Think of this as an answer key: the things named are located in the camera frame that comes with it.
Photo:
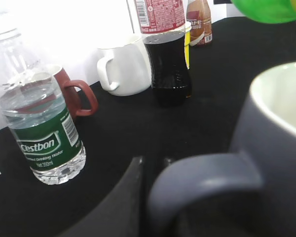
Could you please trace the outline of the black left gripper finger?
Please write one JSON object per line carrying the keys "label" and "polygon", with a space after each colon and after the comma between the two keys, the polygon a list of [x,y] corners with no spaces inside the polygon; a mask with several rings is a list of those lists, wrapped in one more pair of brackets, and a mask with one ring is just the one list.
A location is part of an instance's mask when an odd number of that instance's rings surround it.
{"label": "black left gripper finger", "polygon": [[63,237],[138,237],[144,158],[131,160],[112,191]]}

